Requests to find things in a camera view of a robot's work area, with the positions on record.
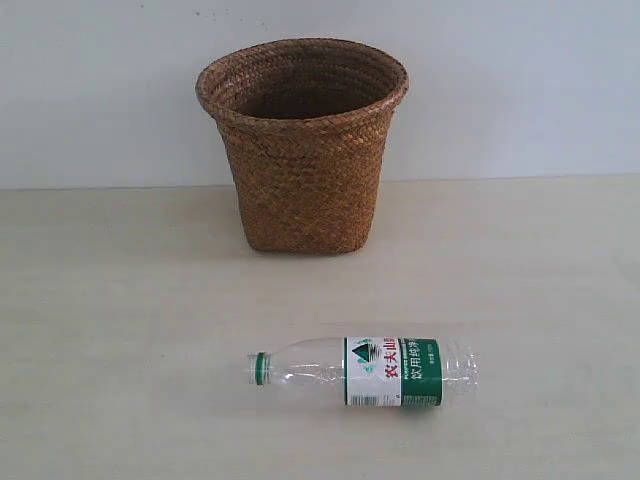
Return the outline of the brown woven straw basket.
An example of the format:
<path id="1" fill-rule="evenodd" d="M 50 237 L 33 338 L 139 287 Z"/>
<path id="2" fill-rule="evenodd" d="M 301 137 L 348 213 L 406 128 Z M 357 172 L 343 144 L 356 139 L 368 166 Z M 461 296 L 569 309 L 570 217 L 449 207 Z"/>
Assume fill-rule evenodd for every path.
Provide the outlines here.
<path id="1" fill-rule="evenodd" d="M 201 71 L 195 94 L 224 143 L 253 249 L 343 254 L 365 245 L 408 87 L 388 53 L 333 38 L 263 43 Z"/>

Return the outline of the clear plastic water bottle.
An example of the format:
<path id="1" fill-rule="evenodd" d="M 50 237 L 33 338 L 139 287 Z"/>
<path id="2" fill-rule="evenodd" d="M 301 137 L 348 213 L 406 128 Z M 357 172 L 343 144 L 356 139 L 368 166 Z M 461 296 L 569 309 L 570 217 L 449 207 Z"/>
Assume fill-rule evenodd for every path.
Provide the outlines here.
<path id="1" fill-rule="evenodd" d="M 465 345 L 434 338 L 315 338 L 248 356 L 249 383 L 314 406 L 430 408 L 474 390 L 479 369 Z"/>

